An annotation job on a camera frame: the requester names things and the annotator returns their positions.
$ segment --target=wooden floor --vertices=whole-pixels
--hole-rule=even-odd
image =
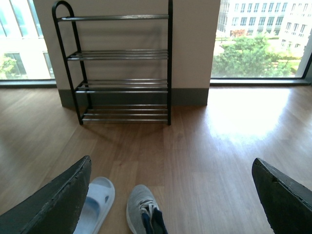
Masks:
[[[84,155],[116,198],[101,234],[131,233],[126,203],[147,185],[170,234],[273,233],[251,166],[260,157],[312,189],[312,87],[210,88],[172,125],[88,124],[56,89],[0,90],[0,214]]]

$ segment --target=gray baseboard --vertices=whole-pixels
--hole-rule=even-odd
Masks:
[[[209,88],[172,89],[172,105],[207,105]],[[70,90],[59,90],[64,107],[73,107]],[[86,95],[77,96],[80,105],[87,105]],[[94,105],[118,104],[166,104],[166,94],[92,94]]]

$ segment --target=green tree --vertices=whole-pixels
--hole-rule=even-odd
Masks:
[[[7,79],[16,64],[16,60],[5,55],[0,55],[0,79]]]
[[[265,35],[237,37],[232,44],[222,48],[224,52],[214,56],[212,77],[284,77],[291,74],[291,65],[281,61],[281,54],[270,50]]]

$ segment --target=white slide sandal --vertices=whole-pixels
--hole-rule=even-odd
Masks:
[[[97,177],[89,184],[74,234],[97,234],[115,199],[115,188],[105,177]]]

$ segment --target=gray sneaker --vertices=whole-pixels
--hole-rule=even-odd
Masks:
[[[162,212],[145,185],[135,186],[129,196],[127,222],[134,234],[168,234]]]

